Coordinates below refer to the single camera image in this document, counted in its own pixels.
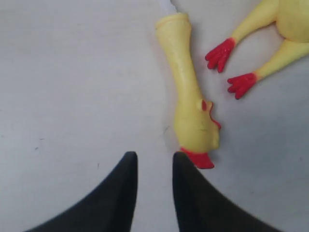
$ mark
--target white surface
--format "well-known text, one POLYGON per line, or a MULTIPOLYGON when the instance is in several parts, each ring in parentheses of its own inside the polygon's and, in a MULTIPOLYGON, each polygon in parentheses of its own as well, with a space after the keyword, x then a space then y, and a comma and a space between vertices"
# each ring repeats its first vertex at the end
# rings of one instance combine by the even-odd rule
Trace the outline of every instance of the white surface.
MULTIPOLYGON (((305 232, 309 59, 240 101, 226 79, 267 61, 282 41, 275 28, 247 38, 223 74, 207 71, 203 60, 258 2, 174 2, 190 14, 198 77, 223 126, 216 168, 203 173, 254 215, 305 232)), ((163 13, 157 0, 0 0, 0 9, 1 231, 29 229, 71 206, 128 150, 140 161, 132 231, 178 231, 177 146, 165 109, 173 90, 166 94, 170 71, 154 35, 163 13)))

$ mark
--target yellow rubber chicken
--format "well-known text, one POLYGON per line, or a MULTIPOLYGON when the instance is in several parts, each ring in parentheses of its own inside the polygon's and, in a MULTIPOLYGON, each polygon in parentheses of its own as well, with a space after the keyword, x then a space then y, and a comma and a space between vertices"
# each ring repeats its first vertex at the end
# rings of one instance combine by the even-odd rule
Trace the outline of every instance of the yellow rubber chicken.
POLYGON ((252 73, 228 79, 229 92, 240 99, 252 86, 268 75, 309 54, 309 0, 262 0, 233 32, 230 38, 210 51, 208 68, 221 73, 235 46, 248 34, 276 22, 285 38, 279 51, 252 73))
POLYGON ((208 152, 219 146, 220 124, 211 118, 213 103, 203 98, 190 54, 191 24, 187 14, 166 16, 156 24, 156 35, 171 67, 178 102, 174 130, 181 147, 196 167, 214 164, 208 152))

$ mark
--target white table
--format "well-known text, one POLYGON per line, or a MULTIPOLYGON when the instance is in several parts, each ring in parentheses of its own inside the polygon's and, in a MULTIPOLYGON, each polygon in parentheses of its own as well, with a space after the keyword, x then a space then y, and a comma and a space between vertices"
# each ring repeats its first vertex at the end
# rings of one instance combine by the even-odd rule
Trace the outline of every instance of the white table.
MULTIPOLYGON (((305 232, 309 59, 240 101, 227 92, 226 79, 270 58, 282 41, 275 27, 247 38, 223 74, 208 71, 203 59, 258 2, 175 2, 190 15, 198 78, 223 126, 221 147, 212 153, 216 167, 202 172, 255 216, 305 232)), ((132 231, 178 231, 175 95, 154 31, 161 13, 156 0, 0 0, 2 232, 29 229, 76 203, 128 150, 139 155, 132 231)))

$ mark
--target rubber chicken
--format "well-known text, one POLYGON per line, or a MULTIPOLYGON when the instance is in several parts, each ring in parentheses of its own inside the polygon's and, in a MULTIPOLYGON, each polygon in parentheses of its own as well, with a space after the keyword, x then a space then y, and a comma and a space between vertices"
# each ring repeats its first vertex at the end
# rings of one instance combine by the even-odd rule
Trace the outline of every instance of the rubber chicken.
POLYGON ((235 46, 248 34, 276 22, 285 38, 279 51, 261 68, 252 73, 228 79, 228 91, 240 99, 258 81, 309 54, 309 0, 262 0, 259 5, 225 40, 210 51, 205 59, 208 68, 218 67, 221 73, 235 46))
POLYGON ((208 152, 218 148, 221 126, 211 117, 213 103, 204 99, 198 86, 190 54, 191 24, 188 14, 163 17, 156 24, 156 35, 176 82, 178 102, 174 130, 181 151, 196 167, 213 168, 208 152))

